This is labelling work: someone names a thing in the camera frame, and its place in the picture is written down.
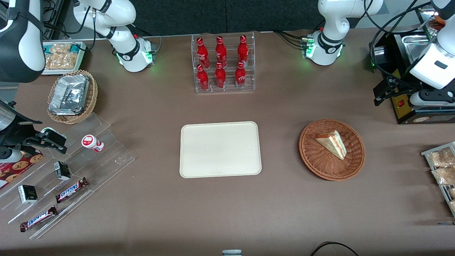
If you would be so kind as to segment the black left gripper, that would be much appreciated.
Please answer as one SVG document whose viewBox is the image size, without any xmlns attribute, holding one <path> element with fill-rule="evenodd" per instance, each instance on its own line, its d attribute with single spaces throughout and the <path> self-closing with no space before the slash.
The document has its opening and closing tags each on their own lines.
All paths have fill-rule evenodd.
<svg viewBox="0 0 455 256">
<path fill-rule="evenodd" d="M 389 98 L 391 98 L 391 102 L 393 102 L 396 97 L 412 95 L 421 90 L 421 83 L 395 81 L 393 77 L 387 76 L 373 89 L 374 105 L 379 106 L 383 101 Z"/>
</svg>

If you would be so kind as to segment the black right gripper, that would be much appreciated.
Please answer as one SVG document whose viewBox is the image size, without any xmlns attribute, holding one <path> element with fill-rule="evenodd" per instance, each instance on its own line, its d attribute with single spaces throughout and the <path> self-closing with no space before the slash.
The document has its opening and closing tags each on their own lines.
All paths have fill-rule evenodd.
<svg viewBox="0 0 455 256">
<path fill-rule="evenodd" d="M 32 154 L 34 147 L 51 148 L 61 154 L 67 152 L 65 143 L 67 137 L 54 128 L 44 128 L 40 133 L 44 135 L 45 142 L 41 142 L 39 132 L 34 129 L 34 123 L 13 123 L 12 124 L 12 146 L 23 145 L 23 151 Z"/>
</svg>

